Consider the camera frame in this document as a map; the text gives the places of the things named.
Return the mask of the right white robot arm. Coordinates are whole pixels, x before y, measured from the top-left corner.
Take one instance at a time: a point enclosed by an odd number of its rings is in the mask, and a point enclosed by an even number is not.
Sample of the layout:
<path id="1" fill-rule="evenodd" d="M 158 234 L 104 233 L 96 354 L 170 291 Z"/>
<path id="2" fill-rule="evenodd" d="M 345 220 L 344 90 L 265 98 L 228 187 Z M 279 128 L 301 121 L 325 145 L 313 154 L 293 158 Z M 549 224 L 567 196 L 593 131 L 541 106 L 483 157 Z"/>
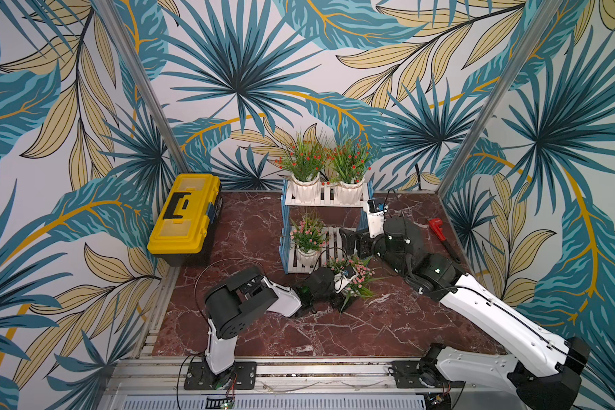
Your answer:
<path id="1" fill-rule="evenodd" d="M 404 217 L 358 231 L 342 228 L 339 236 L 346 256 L 379 258 L 419 295 L 463 315 L 507 350 L 485 355 L 434 343 L 420 360 L 393 363 L 398 387 L 479 384 L 512 394 L 529 409 L 573 408 L 590 355 L 584 340 L 543 329 L 461 265 L 427 251 L 420 228 Z"/>

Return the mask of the red flower pot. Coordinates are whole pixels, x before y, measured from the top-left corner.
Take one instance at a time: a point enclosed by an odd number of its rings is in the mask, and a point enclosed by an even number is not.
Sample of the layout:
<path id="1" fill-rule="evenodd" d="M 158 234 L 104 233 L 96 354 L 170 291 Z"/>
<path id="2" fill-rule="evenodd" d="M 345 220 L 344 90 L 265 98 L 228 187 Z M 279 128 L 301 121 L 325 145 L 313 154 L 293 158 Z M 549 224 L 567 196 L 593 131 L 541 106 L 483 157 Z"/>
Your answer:
<path id="1" fill-rule="evenodd" d="M 375 159 L 374 149 L 361 138 L 350 138 L 329 148 L 328 157 L 340 203 L 355 205 L 362 198 L 366 173 Z"/>
<path id="2" fill-rule="evenodd" d="M 329 154 L 317 137 L 298 137 L 274 162 L 289 173 L 297 202 L 305 204 L 318 200 L 321 173 L 328 165 Z"/>

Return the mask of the pink flower pot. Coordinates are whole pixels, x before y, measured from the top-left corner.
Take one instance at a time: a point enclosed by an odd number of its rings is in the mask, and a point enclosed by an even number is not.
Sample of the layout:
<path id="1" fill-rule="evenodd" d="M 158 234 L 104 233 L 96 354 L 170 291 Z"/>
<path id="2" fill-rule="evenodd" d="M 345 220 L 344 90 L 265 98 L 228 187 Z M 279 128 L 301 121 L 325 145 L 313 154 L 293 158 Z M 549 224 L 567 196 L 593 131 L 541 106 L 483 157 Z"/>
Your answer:
<path id="1" fill-rule="evenodd" d="M 326 225 L 315 212 L 291 221 L 290 238 L 296 246 L 297 263 L 314 267 L 326 245 Z"/>
<path id="2" fill-rule="evenodd" d="M 357 274 L 358 277 L 345 287 L 340 293 L 336 293 L 331 299 L 331 306 L 336 311 L 343 313 L 359 299 L 371 299 L 375 293 L 370 289 L 370 284 L 378 281 L 375 272 L 369 268 L 371 257 L 360 259 L 358 256 L 345 256 L 343 258 L 330 259 L 328 268 L 334 273 Z"/>

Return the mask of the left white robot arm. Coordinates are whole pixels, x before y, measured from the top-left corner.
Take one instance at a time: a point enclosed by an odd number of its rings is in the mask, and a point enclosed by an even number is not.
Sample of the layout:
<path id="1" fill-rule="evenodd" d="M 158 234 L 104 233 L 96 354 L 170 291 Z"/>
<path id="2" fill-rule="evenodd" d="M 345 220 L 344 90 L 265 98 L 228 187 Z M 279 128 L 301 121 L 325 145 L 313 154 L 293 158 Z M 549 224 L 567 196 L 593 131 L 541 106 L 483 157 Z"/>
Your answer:
<path id="1" fill-rule="evenodd" d="M 209 326 L 208 348 L 204 362 L 215 376 L 232 373 L 237 338 L 248 326 L 266 313 L 286 318 L 301 318 L 314 312 L 320 303 L 334 303 L 344 289 L 359 278 L 351 265 L 336 273 L 321 266 L 293 287 L 279 285 L 261 268 L 249 266 L 215 285 L 205 296 L 205 314 Z"/>

